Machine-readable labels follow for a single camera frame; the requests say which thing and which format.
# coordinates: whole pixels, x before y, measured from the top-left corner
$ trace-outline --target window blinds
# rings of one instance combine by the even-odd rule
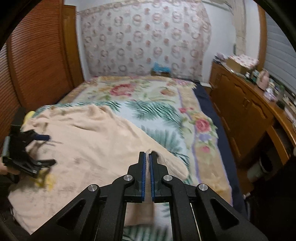
[[[266,13],[267,47],[264,68],[296,93],[296,52],[276,22]]]

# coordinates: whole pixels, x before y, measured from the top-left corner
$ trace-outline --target metal screw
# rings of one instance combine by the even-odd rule
[[[98,186],[96,184],[91,184],[87,188],[89,191],[94,192],[95,190],[98,189]]]
[[[171,175],[165,175],[165,176],[163,176],[163,179],[166,181],[171,181],[173,179],[173,177]]]
[[[200,190],[202,190],[202,191],[206,191],[207,190],[207,185],[205,185],[205,184],[202,183],[202,184],[199,184],[198,188]]]
[[[133,176],[132,176],[132,175],[125,175],[125,176],[123,177],[123,179],[126,180],[126,181],[130,181],[130,180],[133,179]]]

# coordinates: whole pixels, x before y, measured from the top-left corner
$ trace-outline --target black gripper frame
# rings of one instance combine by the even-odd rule
[[[48,135],[39,135],[34,130],[21,132],[25,109],[19,108],[10,127],[9,136],[5,138],[2,160],[6,166],[13,167],[27,175],[36,178],[43,167],[56,163],[54,159],[35,160],[26,152],[26,146],[33,140],[49,140]]]
[[[152,199],[169,202],[173,240],[266,241],[267,238],[205,184],[184,184],[168,175],[149,155]],[[88,186],[36,230],[29,241],[121,241],[127,202],[141,203],[145,187],[145,153],[128,173],[99,187]]]

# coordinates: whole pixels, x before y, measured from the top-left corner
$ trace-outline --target louvered wardrobe door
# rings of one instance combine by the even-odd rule
[[[12,80],[29,110],[54,104],[73,89],[62,39],[62,0],[42,0],[11,34]]]
[[[0,149],[8,135],[14,114],[20,107],[14,90],[7,60],[7,46],[0,51]]]

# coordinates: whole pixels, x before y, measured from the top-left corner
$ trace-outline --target wooden wardrobe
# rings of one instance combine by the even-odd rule
[[[66,56],[74,87],[83,81],[76,33],[76,6],[63,5],[63,27]]]
[[[0,148],[20,106],[29,111],[55,104],[74,88],[62,11],[63,0],[42,0],[0,51]]]

